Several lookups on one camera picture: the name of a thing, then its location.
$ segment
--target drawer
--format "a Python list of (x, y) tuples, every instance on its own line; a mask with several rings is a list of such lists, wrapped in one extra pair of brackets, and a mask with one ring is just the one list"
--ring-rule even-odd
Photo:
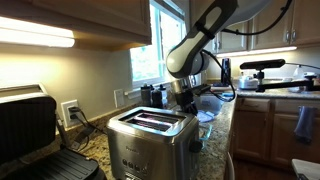
[(320, 115), (319, 100), (293, 100), (293, 99), (277, 99), (275, 102), (276, 113), (299, 113), (299, 106), (310, 106), (317, 108), (317, 115)]
[(236, 109), (241, 111), (269, 112), (270, 99), (239, 98)]

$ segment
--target toaster lever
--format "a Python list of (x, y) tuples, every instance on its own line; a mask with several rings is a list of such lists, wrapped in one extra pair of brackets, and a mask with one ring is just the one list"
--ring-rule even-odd
[(190, 143), (189, 151), (193, 153), (199, 153), (202, 149), (203, 145), (201, 141), (193, 141)]

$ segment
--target wall outlet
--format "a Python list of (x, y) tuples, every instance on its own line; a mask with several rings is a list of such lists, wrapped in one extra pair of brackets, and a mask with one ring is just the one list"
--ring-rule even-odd
[(69, 108), (71, 108), (71, 107), (79, 107), (78, 101), (76, 99), (72, 100), (72, 101), (61, 103), (63, 120), (64, 120), (63, 122), (64, 122), (64, 127), (66, 127), (66, 128), (69, 128), (69, 127), (72, 127), (72, 126), (75, 126), (75, 125), (81, 123), (77, 119), (70, 118), (70, 116), (73, 114), (69, 111)]
[(116, 108), (124, 105), (124, 95), (122, 89), (114, 90), (114, 102), (116, 104)]

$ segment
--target wall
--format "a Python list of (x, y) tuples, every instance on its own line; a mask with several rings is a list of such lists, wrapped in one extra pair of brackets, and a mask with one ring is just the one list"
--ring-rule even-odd
[[(240, 65), (243, 62), (249, 61), (262, 61), (262, 60), (271, 60), (271, 59), (284, 59), (287, 63), (302, 63), (312, 66), (320, 67), (320, 47), (310, 47), (310, 48), (301, 48), (295, 51), (288, 51), (282, 53), (272, 53), (272, 54), (261, 54), (261, 55), (252, 55), (252, 56), (239, 56), (239, 57), (230, 57), (232, 72), (231, 76), (237, 78), (240, 75)], [(285, 64), (281, 68), (274, 69), (265, 69), (265, 78), (282, 78), (282, 77), (292, 77), (293, 72), (296, 66)], [(320, 74), (320, 70), (303, 67), (305, 72), (316, 72)], [(218, 65), (212, 60), (207, 69), (207, 78), (208, 79), (220, 79), (220, 69)], [(256, 73), (257, 71), (251, 70), (250, 74)]]
[[(129, 51), (102, 52), (0, 44), (0, 85), (41, 82), (61, 102), (77, 99), (87, 118), (115, 110), (113, 91), (131, 89)], [(137, 100), (125, 98), (130, 105)]]

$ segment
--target coffee maker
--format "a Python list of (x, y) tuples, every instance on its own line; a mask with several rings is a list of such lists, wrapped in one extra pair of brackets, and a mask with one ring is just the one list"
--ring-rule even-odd
[(229, 58), (222, 59), (221, 69), (221, 86), (227, 87), (230, 85), (228, 79), (231, 77), (231, 63)]

